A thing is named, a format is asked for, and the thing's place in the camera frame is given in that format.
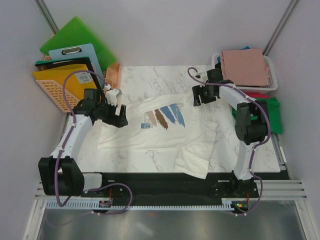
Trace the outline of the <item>white printed t shirt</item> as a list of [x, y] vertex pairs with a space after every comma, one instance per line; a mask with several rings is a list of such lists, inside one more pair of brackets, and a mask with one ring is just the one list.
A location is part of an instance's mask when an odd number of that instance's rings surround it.
[[176, 151], [174, 169], [205, 179], [217, 166], [233, 168], [238, 147], [228, 104], [194, 106], [193, 95], [151, 97], [127, 107], [128, 125], [103, 125], [97, 149]]

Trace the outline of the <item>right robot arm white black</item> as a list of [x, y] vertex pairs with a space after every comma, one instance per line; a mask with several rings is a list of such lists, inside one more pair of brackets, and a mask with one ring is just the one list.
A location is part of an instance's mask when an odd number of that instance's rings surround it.
[[257, 178], [254, 174], [253, 160], [257, 148], [267, 143], [271, 137], [268, 105], [258, 101], [239, 88], [231, 80], [213, 78], [214, 69], [207, 72], [207, 81], [200, 80], [201, 74], [194, 67], [187, 69], [191, 79], [199, 83], [192, 88], [195, 107], [222, 99], [236, 109], [235, 133], [240, 141], [239, 154], [233, 175], [237, 178], [229, 184], [229, 191], [235, 197], [247, 191], [244, 181]]

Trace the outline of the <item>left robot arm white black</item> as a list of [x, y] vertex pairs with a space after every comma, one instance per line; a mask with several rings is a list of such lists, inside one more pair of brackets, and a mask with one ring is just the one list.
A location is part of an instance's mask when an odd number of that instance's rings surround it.
[[99, 174], [86, 177], [78, 167], [76, 157], [96, 121], [117, 128], [128, 125], [126, 106], [121, 105], [116, 113], [121, 94], [118, 88], [107, 92], [95, 88], [84, 90], [84, 98], [72, 109], [72, 120], [58, 146], [49, 157], [42, 157], [38, 162], [43, 191], [47, 196], [80, 196], [85, 188], [92, 188], [99, 197], [109, 193], [109, 183]]

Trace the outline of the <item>black garment in basket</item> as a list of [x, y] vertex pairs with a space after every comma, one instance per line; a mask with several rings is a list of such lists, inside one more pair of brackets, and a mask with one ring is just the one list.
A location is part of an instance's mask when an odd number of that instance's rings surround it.
[[214, 65], [214, 68], [221, 71], [221, 70], [222, 70], [221, 63], [218, 62], [217, 64], [215, 64], [215, 65]]

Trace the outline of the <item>white laundry basket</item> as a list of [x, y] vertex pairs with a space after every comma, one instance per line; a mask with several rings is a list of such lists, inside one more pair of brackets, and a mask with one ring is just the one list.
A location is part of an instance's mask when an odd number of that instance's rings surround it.
[[266, 94], [270, 91], [275, 91], [278, 89], [278, 80], [276, 76], [276, 72], [274, 69], [274, 65], [271, 62], [268, 56], [263, 56], [264, 61], [268, 70], [268, 81], [269, 84], [265, 86], [237, 86], [238, 89], [242, 90], [245, 93], [258, 93], [258, 94]]

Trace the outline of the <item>peach compartment organizer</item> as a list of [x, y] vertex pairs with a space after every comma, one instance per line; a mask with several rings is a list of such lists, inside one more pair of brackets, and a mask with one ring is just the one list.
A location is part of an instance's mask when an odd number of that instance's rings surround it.
[[112, 88], [121, 88], [121, 80], [122, 80], [122, 69], [121, 65], [118, 62], [113, 63], [106, 69], [105, 73], [105, 81]]

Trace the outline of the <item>pink folded t shirt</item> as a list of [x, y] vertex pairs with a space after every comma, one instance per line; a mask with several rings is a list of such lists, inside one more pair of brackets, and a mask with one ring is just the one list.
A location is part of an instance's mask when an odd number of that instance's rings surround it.
[[220, 56], [224, 80], [236, 86], [260, 87], [269, 84], [268, 67], [260, 48], [224, 50]]

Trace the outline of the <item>red t shirt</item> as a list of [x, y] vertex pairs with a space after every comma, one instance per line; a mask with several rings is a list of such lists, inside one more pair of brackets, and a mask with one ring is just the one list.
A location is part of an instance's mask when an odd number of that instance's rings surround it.
[[251, 98], [254, 98], [254, 99], [269, 99], [270, 97], [266, 94], [260, 94], [260, 93], [252, 93], [252, 92], [249, 92], [247, 93], [247, 95]]

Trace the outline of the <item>orange mesh file holder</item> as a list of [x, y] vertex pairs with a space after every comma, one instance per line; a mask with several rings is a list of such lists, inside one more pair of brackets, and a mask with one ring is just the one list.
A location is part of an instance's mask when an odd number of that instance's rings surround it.
[[[70, 110], [66, 104], [64, 99], [64, 95], [62, 92], [62, 85], [54, 80], [38, 80], [36, 79], [38, 85], [44, 90], [44, 92], [50, 97], [50, 99], [57, 105], [57, 107], [63, 113], [69, 113]], [[69, 92], [67, 89], [65, 90], [65, 96], [68, 100], [68, 103], [73, 108], [80, 101], [75, 95]]]

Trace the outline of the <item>yellow folder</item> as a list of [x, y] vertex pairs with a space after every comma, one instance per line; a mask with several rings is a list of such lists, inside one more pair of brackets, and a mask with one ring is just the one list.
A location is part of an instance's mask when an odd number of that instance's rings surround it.
[[[88, 70], [86, 64], [70, 64], [60, 67], [55, 67], [51, 69], [34, 71], [32, 75], [36, 80], [53, 80], [63, 85], [66, 77], [80, 70]], [[97, 89], [100, 87], [99, 81], [96, 85], [96, 76], [87, 72], [79, 72], [72, 75], [66, 82], [65, 89], [76, 96], [78, 99], [82, 100], [84, 98], [84, 89]]]

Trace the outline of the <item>light blue clipboard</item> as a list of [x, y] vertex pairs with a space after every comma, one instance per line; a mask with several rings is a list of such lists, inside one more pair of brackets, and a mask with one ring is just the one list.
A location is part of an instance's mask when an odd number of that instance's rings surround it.
[[88, 57], [94, 72], [101, 77], [103, 76], [94, 46], [91, 43], [49, 50], [48, 54], [52, 60]]

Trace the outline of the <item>green t shirt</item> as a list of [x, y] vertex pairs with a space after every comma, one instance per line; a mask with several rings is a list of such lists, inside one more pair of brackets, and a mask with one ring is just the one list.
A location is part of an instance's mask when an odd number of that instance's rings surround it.
[[256, 100], [257, 101], [264, 100], [267, 103], [271, 132], [274, 134], [282, 134], [283, 126], [282, 126], [281, 116], [280, 116], [281, 104], [277, 100], [277, 98], [276, 97], [257, 98]]

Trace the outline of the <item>black folder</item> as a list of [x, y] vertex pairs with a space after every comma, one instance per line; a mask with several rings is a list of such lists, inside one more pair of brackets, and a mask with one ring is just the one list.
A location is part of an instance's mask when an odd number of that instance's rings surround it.
[[[93, 66], [91, 64], [91, 61], [88, 57], [80, 57], [80, 58], [72, 58], [72, 59], [61, 59], [61, 60], [49, 60], [49, 61], [37, 61], [35, 63], [35, 67], [38, 69], [38, 71], [43, 71], [43, 70], [48, 70], [48, 69], [53, 69], [57, 67], [62, 67], [66, 65], [72, 65], [72, 64], [86, 64], [88, 70], [85, 71], [90, 71], [88, 73], [95, 75], [91, 72], [94, 72]], [[95, 75], [95, 84], [101, 86], [101, 79]]]

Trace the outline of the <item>green plastic board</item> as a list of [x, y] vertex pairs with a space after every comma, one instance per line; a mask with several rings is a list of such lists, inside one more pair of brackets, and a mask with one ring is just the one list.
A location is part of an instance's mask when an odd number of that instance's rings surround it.
[[102, 70], [117, 61], [116, 56], [107, 45], [78, 17], [73, 17], [54, 36], [40, 47], [40, 51], [48, 55], [50, 50], [92, 44]]

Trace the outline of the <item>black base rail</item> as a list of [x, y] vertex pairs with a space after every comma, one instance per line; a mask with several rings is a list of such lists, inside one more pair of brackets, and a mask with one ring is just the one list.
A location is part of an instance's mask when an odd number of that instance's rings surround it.
[[187, 205], [222, 203], [223, 198], [258, 197], [258, 179], [240, 184], [230, 172], [208, 173], [205, 179], [185, 173], [103, 173], [102, 186], [82, 197], [111, 197], [118, 205]]

